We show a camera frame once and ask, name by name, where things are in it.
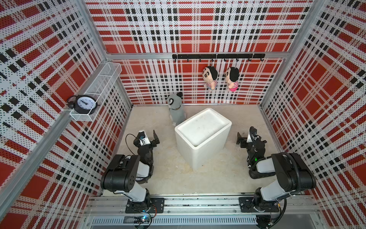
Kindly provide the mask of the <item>white plastic drawer cabinet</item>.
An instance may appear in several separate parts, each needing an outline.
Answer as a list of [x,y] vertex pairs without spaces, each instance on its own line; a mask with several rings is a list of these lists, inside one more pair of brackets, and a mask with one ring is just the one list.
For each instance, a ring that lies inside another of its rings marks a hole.
[[223,150],[232,122],[207,108],[175,127],[177,149],[193,170]]

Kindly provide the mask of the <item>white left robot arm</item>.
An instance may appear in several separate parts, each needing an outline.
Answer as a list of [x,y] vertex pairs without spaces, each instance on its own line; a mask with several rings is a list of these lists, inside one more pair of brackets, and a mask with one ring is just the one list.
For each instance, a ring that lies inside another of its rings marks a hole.
[[101,179],[101,188],[128,198],[125,212],[157,214],[164,211],[164,198],[152,198],[148,189],[141,185],[153,175],[153,149],[160,140],[155,131],[150,140],[144,131],[140,131],[133,144],[136,155],[115,155]]

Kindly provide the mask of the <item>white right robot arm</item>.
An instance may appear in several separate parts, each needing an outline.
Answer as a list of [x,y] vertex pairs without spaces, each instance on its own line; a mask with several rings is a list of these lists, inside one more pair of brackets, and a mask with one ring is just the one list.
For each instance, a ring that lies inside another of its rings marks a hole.
[[247,150],[247,165],[252,179],[276,177],[272,183],[257,188],[252,197],[239,198],[242,213],[277,213],[279,202],[302,191],[314,189],[316,179],[296,153],[275,153],[265,157],[266,141],[251,128],[247,137],[237,134],[236,144]]

